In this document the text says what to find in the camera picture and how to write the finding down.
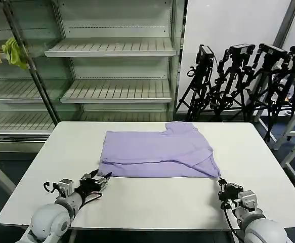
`tripod leg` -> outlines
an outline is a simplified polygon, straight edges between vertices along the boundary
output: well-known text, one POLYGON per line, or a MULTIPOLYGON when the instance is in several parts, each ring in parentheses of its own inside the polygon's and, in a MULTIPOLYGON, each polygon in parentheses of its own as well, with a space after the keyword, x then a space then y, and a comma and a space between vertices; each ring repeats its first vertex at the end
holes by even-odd
POLYGON ((278 99, 277 99, 276 104, 275 104, 275 110, 274 110, 275 114, 273 115, 272 120, 268 124, 268 131, 267 131, 267 133, 266 133, 266 135, 264 137, 265 141, 270 140, 270 132, 271 132, 271 130, 273 128, 273 125, 277 122, 279 112, 281 111, 283 102, 285 101, 285 98, 288 95, 288 92, 289 92, 289 90, 291 88, 291 85, 292 85, 294 79, 295 79, 295 74, 290 74, 288 79, 287 79, 287 82, 285 83, 281 93, 278 96, 278 99))
POLYGON ((188 93, 190 92, 190 90, 192 89, 193 85, 194 85, 194 79, 192 79, 192 81, 189 84, 187 90, 184 92, 182 98, 179 100, 178 106, 176 108, 176 113, 178 112, 178 110, 179 110, 180 106, 182 105, 182 103, 184 103, 184 100, 186 99, 186 97, 187 97, 188 93))
POLYGON ((244 89, 242 86, 242 82, 243 82, 243 79, 239 76, 238 83, 239 83, 239 91, 240 91, 240 100, 242 105, 243 119, 244 119, 244 122, 246 122, 245 99, 244 99, 244 89))

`black cable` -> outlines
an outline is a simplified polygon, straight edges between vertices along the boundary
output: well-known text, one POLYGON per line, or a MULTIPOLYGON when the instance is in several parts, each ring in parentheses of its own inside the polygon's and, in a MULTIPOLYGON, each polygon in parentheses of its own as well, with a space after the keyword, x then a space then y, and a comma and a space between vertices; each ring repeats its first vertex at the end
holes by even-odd
POLYGON ((215 56, 215 54, 214 54, 214 52, 212 51, 212 49, 210 49, 210 51, 213 53, 213 55, 214 55, 214 59, 215 59, 215 62, 216 62, 216 67, 217 67, 217 69, 218 69, 218 62, 217 62, 217 58, 216 58, 216 56, 215 56))
POLYGON ((99 199, 99 198, 102 197, 102 193, 100 193, 100 192, 92 192, 92 193, 90 193, 88 196, 90 196, 90 195, 98 195, 98 196, 96 196, 95 198, 90 199, 89 201, 86 201, 84 204, 81 205, 81 207, 79 208, 79 210, 80 210, 84 205, 86 205, 86 204, 88 204, 88 203, 91 203, 92 201, 95 201, 95 200, 97 200, 97 199, 99 199))
POLYGON ((224 213, 225 213, 225 217, 226 217, 226 220, 227 220, 227 223, 229 225, 230 230, 239 239, 239 241, 241 241, 242 243, 244 243, 244 240, 241 237, 239 237, 238 234, 236 233, 236 231, 233 229, 233 226, 231 225, 231 223, 229 221, 229 218, 228 218, 226 209, 224 209, 224 213))

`shelf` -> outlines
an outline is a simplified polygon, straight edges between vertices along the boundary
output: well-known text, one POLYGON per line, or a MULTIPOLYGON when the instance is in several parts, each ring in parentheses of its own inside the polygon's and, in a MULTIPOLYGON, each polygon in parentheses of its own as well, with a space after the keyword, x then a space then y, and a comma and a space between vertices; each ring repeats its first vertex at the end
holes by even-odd
POLYGON ((169 103, 167 79, 78 79, 63 103, 169 103))
POLYGON ((167 122, 166 112, 84 112, 83 122, 167 122))
MULTIPOLYGON (((51 100, 57 100, 63 93, 66 80, 47 80, 47 92, 51 100)), ((37 87, 32 79, 0 80, 0 102, 4 103, 42 103, 37 87)))
POLYGON ((0 111, 0 134, 50 134, 54 127, 45 111, 0 111))
POLYGON ((64 39, 45 51, 47 57, 174 56, 170 38, 64 39))

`purple shirt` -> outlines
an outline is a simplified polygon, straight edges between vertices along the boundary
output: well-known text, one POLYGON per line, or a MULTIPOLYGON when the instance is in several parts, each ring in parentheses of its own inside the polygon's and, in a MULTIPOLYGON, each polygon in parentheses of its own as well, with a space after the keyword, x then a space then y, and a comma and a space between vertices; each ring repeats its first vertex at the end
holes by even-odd
POLYGON ((213 149, 191 123, 174 121, 164 132, 107 131, 99 175, 117 177, 220 176, 213 149))

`metal shelving unit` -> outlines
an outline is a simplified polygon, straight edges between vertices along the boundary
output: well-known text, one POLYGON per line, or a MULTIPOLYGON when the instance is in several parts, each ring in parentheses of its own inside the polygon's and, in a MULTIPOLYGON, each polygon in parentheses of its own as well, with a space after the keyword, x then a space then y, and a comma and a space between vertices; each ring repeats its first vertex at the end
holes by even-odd
POLYGON ((166 112, 84 112, 83 122, 166 122, 166 112))
MULTIPOLYGON (((66 80, 47 80, 47 91, 52 100, 58 100, 64 93, 66 80)), ((42 103, 32 79, 0 80, 0 103, 42 103)))
POLYGON ((0 111, 0 134, 47 135, 55 127, 45 111, 0 111))
MULTIPOLYGON (((50 101, 59 102, 69 86, 69 76, 60 59, 43 60, 46 59, 44 51, 59 40, 54 31, 55 16, 50 6, 50 2, 35 0, 0 3, 1 144, 40 143, 57 123, 56 117, 49 112, 54 110, 49 104, 50 101), (2 45, 11 37, 15 37, 22 58, 27 60, 26 70, 6 60, 2 45)), ((19 150, 16 144, 12 147, 19 150)))
POLYGON ((169 103, 167 79, 76 80, 60 99, 64 103, 169 103))
POLYGON ((168 37, 64 39, 45 51, 47 57, 165 57, 175 54, 168 37))

